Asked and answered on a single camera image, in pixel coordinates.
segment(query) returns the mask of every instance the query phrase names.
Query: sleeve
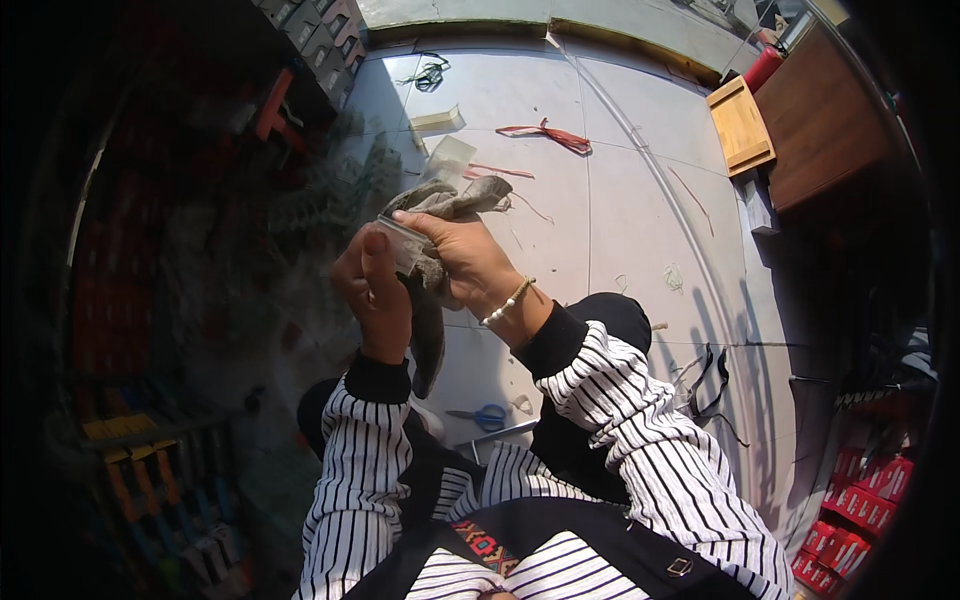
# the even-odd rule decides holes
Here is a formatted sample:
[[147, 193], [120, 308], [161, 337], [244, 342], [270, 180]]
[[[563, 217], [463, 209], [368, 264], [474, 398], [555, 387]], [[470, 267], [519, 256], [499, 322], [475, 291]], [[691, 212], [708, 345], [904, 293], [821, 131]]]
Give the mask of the sleeve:
[[403, 433], [410, 412], [407, 361], [358, 354], [324, 408], [324, 471], [303, 523], [295, 600], [344, 596], [393, 549], [400, 534], [397, 482], [413, 459]]
[[517, 358], [560, 415], [607, 446], [607, 468], [631, 497], [629, 516], [716, 564], [756, 597], [789, 598], [786, 554], [736, 494], [718, 442], [673, 410], [674, 389], [649, 375], [647, 357], [558, 304]]

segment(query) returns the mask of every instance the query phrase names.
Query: cutting board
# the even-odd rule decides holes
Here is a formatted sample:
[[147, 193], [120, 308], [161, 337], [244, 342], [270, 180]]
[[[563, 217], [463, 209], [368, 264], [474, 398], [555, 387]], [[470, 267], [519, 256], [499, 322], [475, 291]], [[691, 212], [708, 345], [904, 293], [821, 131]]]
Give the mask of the cutting board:
[[720, 136], [728, 177], [777, 156], [754, 96], [742, 76], [707, 96], [707, 106]]

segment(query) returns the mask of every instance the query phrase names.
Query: striped shirt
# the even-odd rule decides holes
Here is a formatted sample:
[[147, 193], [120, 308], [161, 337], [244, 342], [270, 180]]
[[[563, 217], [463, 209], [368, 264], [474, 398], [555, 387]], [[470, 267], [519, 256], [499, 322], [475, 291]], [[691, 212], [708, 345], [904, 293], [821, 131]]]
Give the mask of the striped shirt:
[[[303, 523], [303, 572], [294, 598], [344, 596], [391, 551], [401, 533], [397, 482], [413, 456], [402, 424], [409, 402], [352, 396], [344, 379], [324, 408], [324, 475]], [[673, 410], [673, 387], [650, 377], [637, 348], [589, 321], [576, 358], [535, 384], [557, 412], [608, 446], [607, 467], [631, 498], [634, 523], [697, 552], [757, 598], [789, 598], [783, 548], [736, 494], [727, 457], [710, 434]], [[496, 443], [474, 491], [449, 468], [433, 517], [456, 521], [505, 500], [552, 496], [599, 502], [553, 476], [529, 450]], [[476, 598], [506, 589], [518, 598], [647, 598], [642, 589], [570, 532], [554, 536], [506, 578], [439, 548], [408, 598]]]

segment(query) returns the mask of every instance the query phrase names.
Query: hand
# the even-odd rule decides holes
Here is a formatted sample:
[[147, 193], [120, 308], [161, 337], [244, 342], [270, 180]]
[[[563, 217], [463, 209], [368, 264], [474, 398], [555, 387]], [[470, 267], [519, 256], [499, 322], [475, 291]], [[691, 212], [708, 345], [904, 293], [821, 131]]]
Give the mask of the hand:
[[373, 223], [357, 231], [330, 268], [330, 280], [360, 322], [360, 352], [387, 365], [403, 363], [413, 312], [383, 231]]
[[[523, 284], [523, 275], [514, 269], [507, 254], [475, 214], [459, 221], [444, 221], [423, 213], [398, 210], [393, 217], [401, 225], [430, 238], [449, 275], [450, 293], [477, 321], [503, 306]], [[516, 305], [489, 327], [510, 348], [519, 348], [540, 331], [552, 310], [550, 298], [531, 285]]]
[[476, 215], [459, 221], [398, 210], [394, 220], [430, 238], [444, 262], [453, 298], [478, 320], [503, 306], [523, 283], [523, 275]]

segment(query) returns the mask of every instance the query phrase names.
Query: beaded bracelet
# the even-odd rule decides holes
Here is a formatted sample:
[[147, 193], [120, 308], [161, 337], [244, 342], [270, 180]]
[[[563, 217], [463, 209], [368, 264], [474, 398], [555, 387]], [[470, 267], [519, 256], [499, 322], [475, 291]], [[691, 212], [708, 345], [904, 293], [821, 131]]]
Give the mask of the beaded bracelet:
[[537, 283], [537, 278], [536, 278], [536, 277], [523, 276], [523, 283], [520, 284], [520, 287], [518, 287], [518, 288], [516, 289], [516, 291], [514, 292], [514, 294], [513, 294], [512, 296], [510, 296], [509, 298], [507, 298], [507, 302], [506, 302], [503, 306], [501, 306], [500, 308], [497, 308], [496, 310], [494, 310], [494, 311], [493, 311], [493, 314], [490, 315], [489, 317], [487, 317], [486, 319], [484, 319], [483, 321], [481, 321], [480, 324], [481, 324], [482, 326], [484, 326], [484, 327], [489, 327], [491, 323], [493, 323], [494, 321], [496, 321], [497, 319], [499, 319], [500, 317], [502, 317], [502, 316], [503, 316], [503, 313], [504, 313], [508, 308], [510, 308], [511, 306], [513, 306], [514, 304], [516, 304], [516, 299], [518, 299], [518, 298], [520, 297], [520, 294], [522, 294], [525, 289], [527, 289], [528, 287], [530, 287], [530, 284], [531, 284], [531, 283]]

